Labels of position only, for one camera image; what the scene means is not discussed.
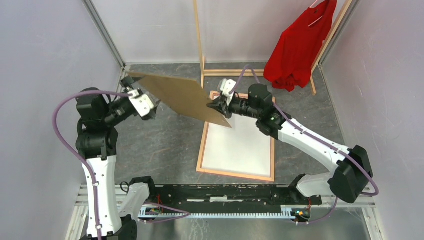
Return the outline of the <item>brown backing board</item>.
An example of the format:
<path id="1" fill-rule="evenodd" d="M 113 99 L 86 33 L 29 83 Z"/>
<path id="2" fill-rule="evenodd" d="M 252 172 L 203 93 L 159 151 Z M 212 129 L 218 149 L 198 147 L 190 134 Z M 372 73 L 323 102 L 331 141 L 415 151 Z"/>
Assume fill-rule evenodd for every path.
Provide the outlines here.
<path id="1" fill-rule="evenodd" d="M 194 79 L 129 72 L 150 94 L 161 100 L 177 114 L 230 128 L 226 118 L 207 107 L 212 100 L 202 86 Z"/>

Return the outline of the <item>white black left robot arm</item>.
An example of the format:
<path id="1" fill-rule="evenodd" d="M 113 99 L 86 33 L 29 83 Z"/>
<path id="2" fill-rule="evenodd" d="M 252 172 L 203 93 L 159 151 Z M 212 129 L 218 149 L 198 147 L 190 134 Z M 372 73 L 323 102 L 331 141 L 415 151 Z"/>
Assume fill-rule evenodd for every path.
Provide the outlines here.
<path id="1" fill-rule="evenodd" d="M 117 162 L 116 126 L 130 116 L 150 120 L 156 116 L 158 102 L 147 92 L 130 85 L 125 97 L 111 100 L 110 94 L 100 93 L 96 87 L 82 92 L 76 98 L 80 115 L 77 124 L 75 147 L 84 159 L 82 164 L 88 194 L 89 220 L 84 240 L 100 240 L 118 237 L 122 227 L 130 221 L 121 217 L 116 204 L 115 166 Z"/>

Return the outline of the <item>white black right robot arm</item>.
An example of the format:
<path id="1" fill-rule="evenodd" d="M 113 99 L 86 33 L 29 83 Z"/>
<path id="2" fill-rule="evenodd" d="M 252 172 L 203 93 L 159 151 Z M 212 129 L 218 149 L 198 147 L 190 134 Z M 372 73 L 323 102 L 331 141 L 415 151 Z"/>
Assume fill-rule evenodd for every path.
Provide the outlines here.
<path id="1" fill-rule="evenodd" d="M 225 80 L 218 97 L 207 103 L 207 107 L 227 119 L 232 115 L 255 119 L 261 133 L 301 150 L 328 170 L 317 175 L 299 175 L 288 191 L 293 203 L 302 204 L 309 197 L 332 194 L 353 204 L 361 195 L 378 194 L 365 148 L 338 144 L 307 129 L 276 105 L 274 96 L 264 84 L 251 85 L 246 97 L 238 96 L 234 87 L 235 81 Z"/>

